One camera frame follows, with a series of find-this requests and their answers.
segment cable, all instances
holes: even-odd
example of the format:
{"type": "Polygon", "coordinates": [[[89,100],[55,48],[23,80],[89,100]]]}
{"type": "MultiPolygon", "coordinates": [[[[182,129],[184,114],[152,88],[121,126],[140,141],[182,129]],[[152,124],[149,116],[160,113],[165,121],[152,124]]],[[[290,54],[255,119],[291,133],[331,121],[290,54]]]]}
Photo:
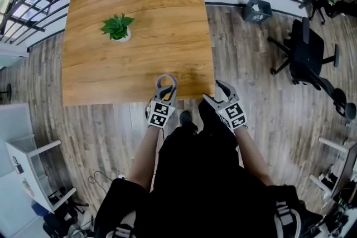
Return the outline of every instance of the cable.
{"type": "Polygon", "coordinates": [[[82,226],[76,228],[75,230],[73,230],[73,233],[71,234],[71,236],[69,236],[69,238],[72,238],[73,236],[75,236],[75,235],[77,235],[77,234],[79,234],[79,233],[82,233],[82,232],[88,230],[88,229],[81,229],[81,228],[84,227],[84,226],[86,226],[86,225],[87,225],[88,223],[90,223],[90,222],[93,222],[93,219],[91,219],[90,221],[88,221],[85,225],[82,225],[82,226]]]}
{"type": "Polygon", "coordinates": [[[107,191],[104,189],[104,187],[102,187],[98,182],[97,179],[95,178],[95,174],[96,173],[101,173],[104,177],[106,177],[107,179],[109,179],[111,182],[113,181],[111,178],[109,178],[105,173],[102,173],[101,171],[95,171],[93,176],[89,176],[88,177],[88,181],[91,184],[97,184],[104,192],[105,194],[107,194],[107,191]]]}

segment black office chair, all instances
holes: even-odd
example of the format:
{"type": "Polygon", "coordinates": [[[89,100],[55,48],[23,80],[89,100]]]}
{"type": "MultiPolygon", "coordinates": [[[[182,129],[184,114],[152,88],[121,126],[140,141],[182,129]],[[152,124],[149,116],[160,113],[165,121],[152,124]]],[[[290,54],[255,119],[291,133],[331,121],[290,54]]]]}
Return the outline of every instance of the black office chair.
{"type": "Polygon", "coordinates": [[[268,37],[269,42],[273,42],[283,52],[287,60],[278,70],[271,69],[271,74],[276,75],[290,64],[290,74],[293,84],[300,81],[312,84],[317,90],[324,89],[330,98],[333,99],[337,112],[348,121],[355,119],[357,108],[354,103],[348,103],[345,93],[341,89],[336,89],[323,77],[320,77],[322,65],[333,62],[335,67],[339,65],[340,48],[335,45],[335,54],[324,59],[324,41],[309,28],[307,18],[302,22],[294,20],[290,39],[284,40],[284,45],[275,39],[268,37]]]}

